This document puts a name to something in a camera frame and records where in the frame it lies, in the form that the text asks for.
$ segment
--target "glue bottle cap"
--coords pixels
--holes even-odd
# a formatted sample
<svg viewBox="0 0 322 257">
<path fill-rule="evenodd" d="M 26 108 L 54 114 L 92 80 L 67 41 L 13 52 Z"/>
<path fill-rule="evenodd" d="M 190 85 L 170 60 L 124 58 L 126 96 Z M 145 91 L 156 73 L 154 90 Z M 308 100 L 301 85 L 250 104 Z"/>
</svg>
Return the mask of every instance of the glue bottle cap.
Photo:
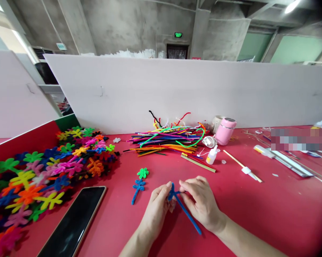
<svg viewBox="0 0 322 257">
<path fill-rule="evenodd" d="M 211 149 L 210 155 L 216 155 L 218 153 L 217 148 L 218 148 L 218 146 L 216 145 L 213 149 Z"/>
</svg>

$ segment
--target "door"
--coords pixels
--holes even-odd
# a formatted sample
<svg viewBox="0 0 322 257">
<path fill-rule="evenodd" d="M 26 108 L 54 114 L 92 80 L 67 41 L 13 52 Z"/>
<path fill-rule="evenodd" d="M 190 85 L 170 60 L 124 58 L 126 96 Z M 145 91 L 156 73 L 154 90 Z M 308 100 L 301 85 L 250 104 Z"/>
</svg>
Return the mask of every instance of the door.
<svg viewBox="0 0 322 257">
<path fill-rule="evenodd" d="M 167 59 L 187 59 L 188 45 L 167 44 Z"/>
</svg>

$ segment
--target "phone screen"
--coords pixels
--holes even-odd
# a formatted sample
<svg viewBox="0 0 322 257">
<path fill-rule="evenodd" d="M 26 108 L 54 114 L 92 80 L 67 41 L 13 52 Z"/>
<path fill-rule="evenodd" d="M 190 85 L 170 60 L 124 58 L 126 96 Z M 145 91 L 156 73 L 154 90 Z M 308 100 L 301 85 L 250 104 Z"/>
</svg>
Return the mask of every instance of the phone screen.
<svg viewBox="0 0 322 257">
<path fill-rule="evenodd" d="M 81 190 L 38 257 L 71 257 L 75 254 L 105 189 L 89 187 Z"/>
</svg>

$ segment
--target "pink thermos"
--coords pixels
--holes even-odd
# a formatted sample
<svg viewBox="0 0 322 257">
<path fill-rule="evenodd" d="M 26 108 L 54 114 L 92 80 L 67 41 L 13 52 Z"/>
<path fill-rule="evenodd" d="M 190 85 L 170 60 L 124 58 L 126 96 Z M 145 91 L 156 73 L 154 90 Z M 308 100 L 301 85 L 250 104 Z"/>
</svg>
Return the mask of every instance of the pink thermos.
<svg viewBox="0 0 322 257">
<path fill-rule="evenodd" d="M 237 122 L 232 118 L 224 118 L 215 133 L 215 139 L 219 145 L 227 145 Z"/>
</svg>

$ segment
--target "white partition board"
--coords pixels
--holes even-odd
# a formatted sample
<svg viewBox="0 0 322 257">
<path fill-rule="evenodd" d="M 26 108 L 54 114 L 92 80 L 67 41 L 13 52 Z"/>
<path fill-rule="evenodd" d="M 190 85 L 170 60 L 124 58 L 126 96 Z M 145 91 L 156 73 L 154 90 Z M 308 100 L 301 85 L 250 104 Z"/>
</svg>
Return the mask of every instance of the white partition board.
<svg viewBox="0 0 322 257">
<path fill-rule="evenodd" d="M 153 129 L 191 115 L 238 127 L 311 125 L 322 120 L 322 67 L 245 62 L 45 55 L 83 127 L 105 133 Z"/>
<path fill-rule="evenodd" d="M 12 51 L 0 51 L 0 138 L 11 138 L 59 115 Z"/>
</svg>

